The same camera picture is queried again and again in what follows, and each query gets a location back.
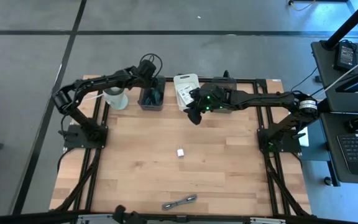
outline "desk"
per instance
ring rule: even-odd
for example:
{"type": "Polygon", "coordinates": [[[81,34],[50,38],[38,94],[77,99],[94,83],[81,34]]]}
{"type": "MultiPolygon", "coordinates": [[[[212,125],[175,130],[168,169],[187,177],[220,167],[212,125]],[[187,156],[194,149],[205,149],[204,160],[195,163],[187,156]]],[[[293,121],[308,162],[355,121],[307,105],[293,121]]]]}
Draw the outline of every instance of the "desk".
{"type": "Polygon", "coordinates": [[[341,148],[336,139],[338,134],[347,134],[343,123],[354,118],[352,114],[323,113],[321,120],[326,135],[328,148],[330,148],[336,175],[341,182],[358,183],[358,175],[351,174],[345,164],[341,148]]]}
{"type": "MultiPolygon", "coordinates": [[[[333,69],[335,50],[325,50],[320,42],[313,42],[311,48],[323,86],[329,86],[344,74],[333,69]]],[[[345,82],[335,84],[326,92],[329,108],[334,112],[358,112],[358,94],[336,92],[335,88],[343,83],[345,82]]]]}
{"type": "MultiPolygon", "coordinates": [[[[267,86],[272,93],[283,91],[280,80],[267,80],[267,86]]],[[[250,84],[237,84],[237,89],[254,92],[250,84]]],[[[205,113],[195,126],[178,109],[172,82],[166,84],[162,111],[141,110],[136,102],[140,88],[125,93],[129,98],[126,109],[110,110],[108,115],[108,141],[101,153],[93,212],[111,213],[122,204],[128,212],[138,213],[272,215],[255,108],[205,113]],[[182,159],[177,157],[178,146],[185,151],[182,159]],[[198,194],[195,203],[161,210],[163,203],[190,194],[198,194]]],[[[90,117],[93,106],[93,100],[83,101],[79,109],[90,117]]],[[[288,114],[283,108],[272,108],[272,112],[275,122],[288,114]]],[[[63,158],[50,208],[59,206],[76,185],[83,155],[84,149],[77,149],[63,158]]],[[[310,213],[299,161],[289,153],[281,156],[289,191],[310,213]]],[[[87,187],[83,193],[80,208],[87,187]]],[[[278,188],[276,194],[281,203],[278,188]]]]}

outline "cable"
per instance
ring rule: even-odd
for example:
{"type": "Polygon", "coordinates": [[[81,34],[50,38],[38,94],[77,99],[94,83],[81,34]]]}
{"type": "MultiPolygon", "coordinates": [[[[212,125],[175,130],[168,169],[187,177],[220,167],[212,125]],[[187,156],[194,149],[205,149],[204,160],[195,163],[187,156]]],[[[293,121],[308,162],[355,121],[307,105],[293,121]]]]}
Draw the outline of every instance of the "cable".
{"type": "MultiPolygon", "coordinates": [[[[349,79],[351,79],[351,78],[355,78],[356,76],[358,76],[358,73],[357,73],[357,74],[353,74],[353,75],[351,75],[350,77],[343,78],[343,79],[342,79],[341,81],[339,81],[338,83],[344,82],[344,81],[349,80],[349,79]]],[[[328,87],[328,86],[322,87],[321,89],[319,89],[319,90],[317,90],[316,92],[312,93],[310,96],[313,96],[314,94],[316,94],[316,93],[318,93],[319,91],[321,91],[323,88],[327,88],[327,87],[328,87]]]]}
{"type": "Polygon", "coordinates": [[[297,9],[297,8],[295,7],[295,5],[293,4],[293,0],[289,0],[288,4],[289,4],[294,10],[296,10],[296,11],[302,11],[302,10],[307,9],[309,6],[311,6],[315,1],[316,1],[316,0],[313,0],[310,4],[308,4],[307,6],[301,8],[301,9],[297,9]]]}
{"type": "Polygon", "coordinates": [[[143,57],[140,59],[139,64],[140,64],[140,63],[143,61],[143,59],[146,58],[147,56],[150,56],[150,57],[149,57],[149,60],[150,60],[151,62],[154,62],[154,57],[157,57],[157,58],[160,60],[160,63],[161,63],[160,69],[159,69],[158,72],[154,75],[154,77],[156,77],[156,76],[159,75],[159,73],[161,72],[161,69],[162,69],[162,59],[161,59],[158,55],[156,55],[156,54],[148,53],[148,54],[143,55],[143,57]]]}
{"type": "Polygon", "coordinates": [[[92,96],[92,97],[86,98],[86,99],[84,99],[84,100],[82,100],[82,101],[96,99],[96,98],[99,98],[100,96],[103,96],[103,93],[102,93],[102,94],[99,94],[99,95],[97,95],[97,96],[92,96]]]}
{"type": "Polygon", "coordinates": [[[341,77],[339,77],[337,80],[335,80],[335,82],[333,82],[331,85],[329,85],[326,89],[324,89],[323,92],[321,92],[318,96],[322,95],[323,93],[325,93],[326,91],[328,91],[331,87],[333,87],[337,82],[339,82],[343,77],[345,77],[347,74],[353,72],[353,70],[355,70],[358,67],[358,64],[353,67],[352,69],[350,69],[349,71],[347,71],[345,74],[343,74],[341,77]]]}
{"type": "Polygon", "coordinates": [[[319,89],[319,90],[315,91],[315,92],[314,92],[314,93],[312,93],[310,96],[313,96],[314,94],[316,94],[316,93],[320,92],[323,88],[324,88],[324,87],[322,87],[321,89],[319,89]]]}
{"type": "Polygon", "coordinates": [[[168,202],[162,205],[162,210],[169,210],[173,207],[176,207],[178,205],[184,205],[187,203],[191,203],[191,202],[195,202],[197,200],[197,195],[189,195],[187,197],[185,197],[182,200],[178,200],[176,202],[168,202]]]}
{"type": "Polygon", "coordinates": [[[71,152],[71,150],[73,150],[73,148],[71,149],[67,149],[59,158],[59,161],[57,162],[57,172],[59,173],[59,169],[60,169],[60,163],[62,162],[63,157],[65,157],[65,155],[69,152],[71,152]]]}
{"type": "Polygon", "coordinates": [[[63,122],[64,122],[66,117],[67,117],[67,114],[64,114],[62,119],[60,120],[60,130],[62,131],[63,140],[66,140],[66,134],[65,134],[65,131],[63,129],[63,122]]]}
{"type": "Polygon", "coordinates": [[[317,70],[317,67],[311,72],[310,75],[308,75],[304,80],[302,80],[302,82],[299,82],[298,84],[296,84],[294,87],[291,88],[291,91],[297,87],[298,85],[301,85],[304,81],[306,81],[310,76],[312,76],[312,74],[314,74],[314,72],[317,70]]]}

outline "concrete floor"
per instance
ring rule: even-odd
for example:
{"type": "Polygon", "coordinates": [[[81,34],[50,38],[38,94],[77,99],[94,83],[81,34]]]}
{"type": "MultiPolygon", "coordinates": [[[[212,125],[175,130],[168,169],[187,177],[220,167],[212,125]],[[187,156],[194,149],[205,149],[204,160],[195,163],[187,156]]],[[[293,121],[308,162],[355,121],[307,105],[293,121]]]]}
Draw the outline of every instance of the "concrete floor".
{"type": "MultiPolygon", "coordinates": [[[[0,0],[0,30],[71,30],[80,0],[0,0]]],[[[303,7],[307,3],[296,3],[303,7]]],[[[352,0],[355,8],[358,0],[352,0]]],[[[63,84],[84,74],[112,74],[153,52],[163,58],[162,75],[229,70],[238,78],[279,78],[285,90],[316,64],[310,43],[326,39],[351,15],[346,3],[316,2],[298,12],[286,0],[92,0],[79,30],[303,31],[299,36],[78,35],[63,84]]],[[[0,215],[8,214],[30,153],[68,35],[0,35],[0,215]]],[[[358,36],[351,39],[358,42],[358,36]]],[[[321,88],[312,79],[299,89],[321,88]]],[[[61,115],[53,112],[24,212],[47,211],[62,153],[61,115]]],[[[327,187],[324,162],[304,162],[312,211],[322,218],[358,222],[358,184],[327,187]]]]}

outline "black cable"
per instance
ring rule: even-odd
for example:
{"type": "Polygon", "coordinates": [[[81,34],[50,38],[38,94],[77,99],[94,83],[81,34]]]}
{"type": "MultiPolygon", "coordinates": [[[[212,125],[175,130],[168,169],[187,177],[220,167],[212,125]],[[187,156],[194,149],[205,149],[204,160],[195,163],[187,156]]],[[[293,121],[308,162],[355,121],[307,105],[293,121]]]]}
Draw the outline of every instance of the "black cable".
{"type": "Polygon", "coordinates": [[[320,92],[322,89],[324,89],[324,87],[322,87],[321,89],[319,89],[319,90],[315,91],[315,92],[314,92],[314,93],[312,93],[310,96],[313,96],[314,94],[316,94],[316,93],[320,92]]]}
{"type": "Polygon", "coordinates": [[[160,66],[160,69],[158,70],[158,72],[154,75],[154,77],[156,77],[157,75],[159,75],[159,73],[161,72],[161,69],[162,69],[162,59],[156,55],[156,54],[153,54],[153,53],[148,53],[148,54],[145,54],[143,55],[143,57],[140,59],[140,62],[139,64],[143,61],[144,58],[146,58],[147,56],[150,56],[149,59],[153,58],[153,60],[151,62],[154,61],[154,57],[157,57],[159,60],[160,60],[160,63],[161,63],[161,66],[160,66]]]}
{"type": "Polygon", "coordinates": [[[68,148],[68,149],[60,156],[59,161],[57,162],[57,172],[58,172],[58,173],[59,173],[59,169],[60,169],[60,163],[62,162],[63,157],[65,157],[65,155],[66,155],[67,153],[69,153],[71,150],[73,150],[73,148],[71,148],[71,149],[68,148]]]}
{"type": "MultiPolygon", "coordinates": [[[[340,82],[349,80],[349,79],[351,79],[351,78],[355,78],[356,76],[358,76],[358,73],[357,73],[357,74],[352,74],[352,75],[349,74],[349,75],[350,75],[349,77],[343,78],[343,79],[339,80],[337,83],[340,83],[340,82]]],[[[316,92],[312,93],[310,96],[313,96],[314,94],[318,93],[319,91],[321,91],[321,90],[324,89],[324,88],[327,88],[328,86],[322,87],[321,89],[319,89],[319,90],[317,90],[316,92]]]]}
{"type": "Polygon", "coordinates": [[[65,134],[65,131],[63,129],[63,122],[64,122],[66,117],[67,117],[67,114],[64,114],[62,119],[60,120],[60,130],[62,131],[63,140],[66,140],[66,134],[65,134]]]}
{"type": "Polygon", "coordinates": [[[298,85],[301,85],[304,81],[306,81],[310,76],[312,76],[312,74],[314,74],[314,72],[317,70],[317,67],[311,72],[310,75],[308,75],[304,80],[302,80],[302,82],[299,82],[298,84],[296,84],[294,87],[291,88],[291,91],[297,87],[298,85]]]}

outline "wooden tabletop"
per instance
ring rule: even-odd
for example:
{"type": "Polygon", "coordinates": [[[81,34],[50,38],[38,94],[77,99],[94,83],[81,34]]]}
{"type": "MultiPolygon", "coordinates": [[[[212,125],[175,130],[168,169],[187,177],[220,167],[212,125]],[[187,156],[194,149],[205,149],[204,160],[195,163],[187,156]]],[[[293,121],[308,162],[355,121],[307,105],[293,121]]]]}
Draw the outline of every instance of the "wooden tabletop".
{"type": "MultiPolygon", "coordinates": [[[[267,80],[267,85],[269,92],[283,91],[280,80],[267,80]]],[[[237,89],[253,93],[251,84],[237,84],[237,89]]],[[[138,213],[272,215],[264,160],[258,150],[255,108],[205,113],[195,126],[178,109],[173,82],[166,84],[162,111],[141,110],[137,104],[140,88],[125,93],[127,107],[109,112],[108,140],[101,153],[92,211],[113,212],[121,204],[128,212],[138,213]],[[184,149],[184,158],[177,157],[178,146],[184,149]],[[191,194],[198,195],[195,203],[161,209],[163,203],[191,194]]],[[[83,101],[79,109],[91,117],[94,100],[83,101]]],[[[276,123],[288,114],[283,108],[272,108],[272,112],[276,123]]],[[[84,151],[76,149],[63,158],[50,208],[59,206],[76,185],[84,151]]],[[[286,186],[310,212],[299,161],[291,154],[280,155],[286,186]]],[[[282,212],[277,186],[276,194],[282,212]]]]}

